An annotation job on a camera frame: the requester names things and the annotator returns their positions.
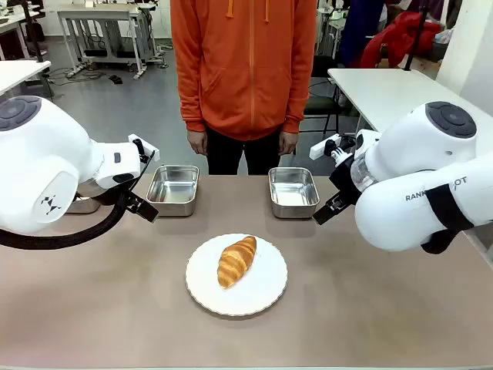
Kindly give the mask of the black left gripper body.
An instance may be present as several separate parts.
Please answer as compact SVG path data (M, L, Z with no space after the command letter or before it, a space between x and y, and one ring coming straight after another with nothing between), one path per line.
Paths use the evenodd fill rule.
M123 195L125 197L125 207L129 212L140 212L140 208L143 205L143 199L128 187L123 187Z

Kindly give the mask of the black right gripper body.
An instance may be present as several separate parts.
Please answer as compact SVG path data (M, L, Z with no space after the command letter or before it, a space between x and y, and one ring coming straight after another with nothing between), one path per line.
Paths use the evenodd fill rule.
M350 154L336 165L330 175L331 183L338 189L338 192L328 200L330 205L355 205L361 196L350 174L353 162L354 155Z

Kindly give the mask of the person's left hand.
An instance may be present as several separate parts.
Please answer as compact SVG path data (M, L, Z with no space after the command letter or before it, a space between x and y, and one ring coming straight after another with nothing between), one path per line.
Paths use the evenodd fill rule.
M298 141L297 133L280 132L279 155L292 154L296 150Z

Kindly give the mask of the person's right hand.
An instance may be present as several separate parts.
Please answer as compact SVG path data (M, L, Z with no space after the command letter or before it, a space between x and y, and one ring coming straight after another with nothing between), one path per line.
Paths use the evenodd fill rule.
M207 155L207 134L206 132L197 132L188 130L187 139L192 150L199 155Z

